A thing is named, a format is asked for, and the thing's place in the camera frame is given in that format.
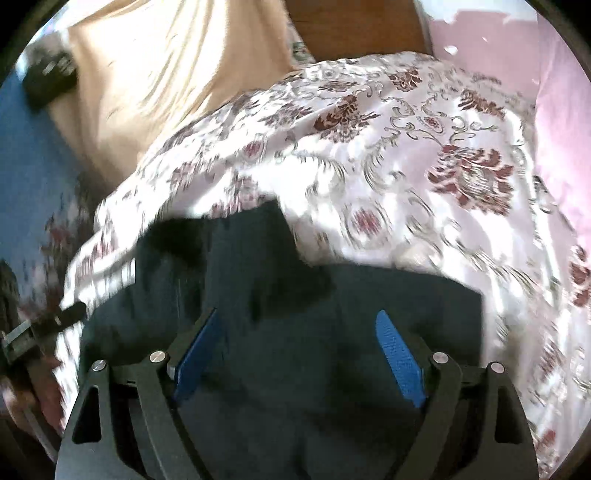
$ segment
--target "dark blue cloth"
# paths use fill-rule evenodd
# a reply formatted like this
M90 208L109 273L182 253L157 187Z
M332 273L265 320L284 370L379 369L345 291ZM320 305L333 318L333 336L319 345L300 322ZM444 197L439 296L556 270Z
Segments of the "dark blue cloth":
M480 295L408 271L309 267L275 202L154 225L138 244L136 277L90 318L82 368L166 350L217 308L226 336L180 409L216 480L383 480L403 460L421 413L376 338L382 309L431 349L479 359Z

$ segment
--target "blue gripper pad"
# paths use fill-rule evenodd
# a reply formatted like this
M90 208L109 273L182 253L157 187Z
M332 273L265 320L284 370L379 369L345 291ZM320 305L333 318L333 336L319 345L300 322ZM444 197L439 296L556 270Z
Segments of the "blue gripper pad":
M178 366L173 395L173 400L177 404L190 398L197 390L201 375L207 368L222 335L222 321L217 315L217 310L214 310Z
M413 402L416 408L420 408L427 399L423 386L423 371L383 310L375 319L375 333L402 396Z

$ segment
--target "satin comforter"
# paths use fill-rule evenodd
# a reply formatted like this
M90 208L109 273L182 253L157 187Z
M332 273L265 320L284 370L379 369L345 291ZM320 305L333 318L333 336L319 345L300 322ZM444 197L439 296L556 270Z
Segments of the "satin comforter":
M591 275L533 149L533 106L496 79L415 53L318 63L154 144L99 207L62 306L95 308L133 282L154 220L276 197L310 263L412 268L482 292L482 363L513 376L549 476L591 416ZM67 411L81 330L57 348Z

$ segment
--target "wooden headboard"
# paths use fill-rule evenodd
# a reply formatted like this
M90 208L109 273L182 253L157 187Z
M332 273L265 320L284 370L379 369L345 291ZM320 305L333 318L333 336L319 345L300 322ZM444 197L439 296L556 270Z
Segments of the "wooden headboard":
M285 4L317 61L427 52L413 0L285 0Z

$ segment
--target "beige pillow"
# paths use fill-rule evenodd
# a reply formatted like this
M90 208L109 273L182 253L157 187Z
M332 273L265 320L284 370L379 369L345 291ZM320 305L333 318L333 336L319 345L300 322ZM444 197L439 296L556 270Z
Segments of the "beige pillow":
M69 28L86 157L116 186L188 117L293 70L282 0L115 0Z

